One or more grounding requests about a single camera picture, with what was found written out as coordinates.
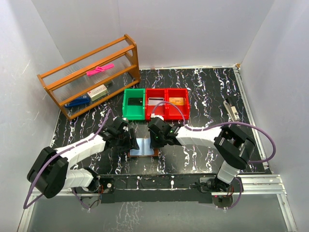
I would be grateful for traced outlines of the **silver card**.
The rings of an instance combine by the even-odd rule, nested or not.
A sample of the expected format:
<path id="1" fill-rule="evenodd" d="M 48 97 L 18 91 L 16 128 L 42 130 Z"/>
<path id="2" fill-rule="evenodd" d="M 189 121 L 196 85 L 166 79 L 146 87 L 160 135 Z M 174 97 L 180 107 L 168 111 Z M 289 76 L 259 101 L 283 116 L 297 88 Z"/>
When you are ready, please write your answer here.
<path id="1" fill-rule="evenodd" d="M 156 106 L 157 104 L 159 104 L 160 102 L 163 102 L 164 98 L 159 98 L 159 97 L 149 97 L 148 98 L 148 106 Z"/>

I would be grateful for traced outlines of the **gold card with magnetic stripe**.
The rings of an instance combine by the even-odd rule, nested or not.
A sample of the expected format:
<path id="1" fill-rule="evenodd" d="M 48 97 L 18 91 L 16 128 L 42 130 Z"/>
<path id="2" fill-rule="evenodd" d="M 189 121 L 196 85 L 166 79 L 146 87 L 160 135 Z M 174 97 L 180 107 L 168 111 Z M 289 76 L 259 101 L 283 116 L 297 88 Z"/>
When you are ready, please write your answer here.
<path id="1" fill-rule="evenodd" d="M 183 97 L 170 97 L 169 102 L 174 105 L 184 105 L 185 99 Z"/>

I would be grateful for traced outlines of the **dark card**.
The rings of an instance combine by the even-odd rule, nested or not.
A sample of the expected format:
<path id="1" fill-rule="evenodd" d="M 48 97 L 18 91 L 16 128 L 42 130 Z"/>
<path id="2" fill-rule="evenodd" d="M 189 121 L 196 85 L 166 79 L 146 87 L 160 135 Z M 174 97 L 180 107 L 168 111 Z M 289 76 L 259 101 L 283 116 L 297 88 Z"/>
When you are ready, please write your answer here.
<path id="1" fill-rule="evenodd" d="M 143 106 L 143 98 L 128 98 L 128 106 Z"/>

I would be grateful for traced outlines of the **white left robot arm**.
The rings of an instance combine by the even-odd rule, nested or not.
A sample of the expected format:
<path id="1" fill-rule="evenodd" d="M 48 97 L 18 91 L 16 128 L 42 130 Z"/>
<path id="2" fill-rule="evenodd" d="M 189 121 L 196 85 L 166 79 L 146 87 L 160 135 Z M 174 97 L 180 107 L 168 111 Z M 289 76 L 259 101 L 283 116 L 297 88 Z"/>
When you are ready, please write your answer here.
<path id="1" fill-rule="evenodd" d="M 41 150 L 27 180 L 43 196 L 50 199 L 63 189 L 83 188 L 94 193 L 100 186 L 100 177 L 91 168 L 73 169 L 84 159 L 103 151 L 113 149 L 128 152 L 138 149 L 135 132 L 129 127 L 128 119 L 116 117 L 108 126 L 102 126 L 98 133 L 92 133 L 71 145 Z"/>

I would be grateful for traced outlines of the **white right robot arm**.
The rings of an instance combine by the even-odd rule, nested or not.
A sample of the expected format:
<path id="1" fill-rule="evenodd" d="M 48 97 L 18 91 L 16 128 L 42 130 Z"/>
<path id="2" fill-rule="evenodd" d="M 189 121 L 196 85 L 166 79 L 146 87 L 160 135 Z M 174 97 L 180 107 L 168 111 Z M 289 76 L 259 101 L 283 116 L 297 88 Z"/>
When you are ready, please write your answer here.
<path id="1" fill-rule="evenodd" d="M 200 145 L 216 149 L 223 157 L 216 177 L 204 184 L 205 190 L 228 191 L 234 178 L 245 170 L 255 148 L 255 141 L 236 124 L 227 123 L 211 128 L 191 128 L 169 124 L 159 117 L 148 124 L 150 147 L 166 145 Z"/>

